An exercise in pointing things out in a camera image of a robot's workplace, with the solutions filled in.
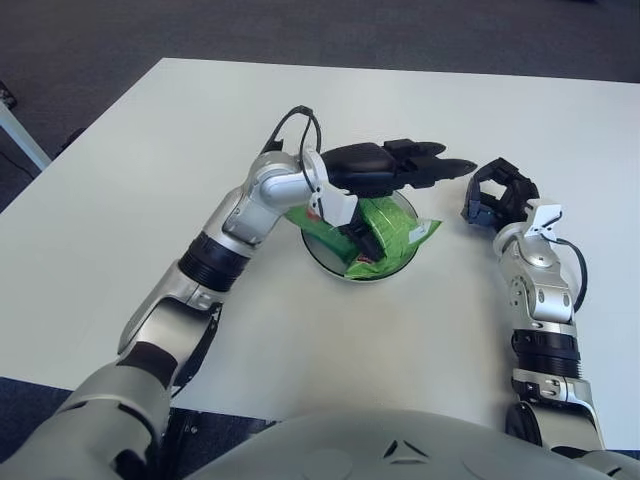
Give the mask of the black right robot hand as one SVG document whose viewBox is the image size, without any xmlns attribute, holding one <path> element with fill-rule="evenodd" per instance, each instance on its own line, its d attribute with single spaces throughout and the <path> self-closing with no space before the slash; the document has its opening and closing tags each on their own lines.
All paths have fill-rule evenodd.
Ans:
<svg viewBox="0 0 640 480">
<path fill-rule="evenodd" d="M 505 188 L 500 197 L 481 189 L 481 184 L 489 181 Z M 508 245 L 517 235 L 525 237 L 529 234 L 527 222 L 533 213 L 534 201 L 539 199 L 536 184 L 516 166 L 499 157 L 471 177 L 461 216 L 470 225 L 494 230 L 496 240 Z"/>
</svg>

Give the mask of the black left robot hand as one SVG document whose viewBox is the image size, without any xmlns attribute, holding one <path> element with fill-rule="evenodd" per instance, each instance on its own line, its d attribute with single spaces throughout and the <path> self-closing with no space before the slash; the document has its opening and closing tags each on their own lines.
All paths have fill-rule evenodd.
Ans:
<svg viewBox="0 0 640 480">
<path fill-rule="evenodd" d="M 338 273 L 366 280 L 402 268 L 437 230 L 435 220 L 422 222 L 398 192 L 433 187 L 473 172 L 463 159 L 441 159 L 445 146 L 410 139 L 352 144 L 322 154 L 301 151 L 305 187 L 312 196 L 292 208 L 287 220 L 303 233 L 306 248 L 325 267 L 320 251 L 340 264 Z"/>
</svg>

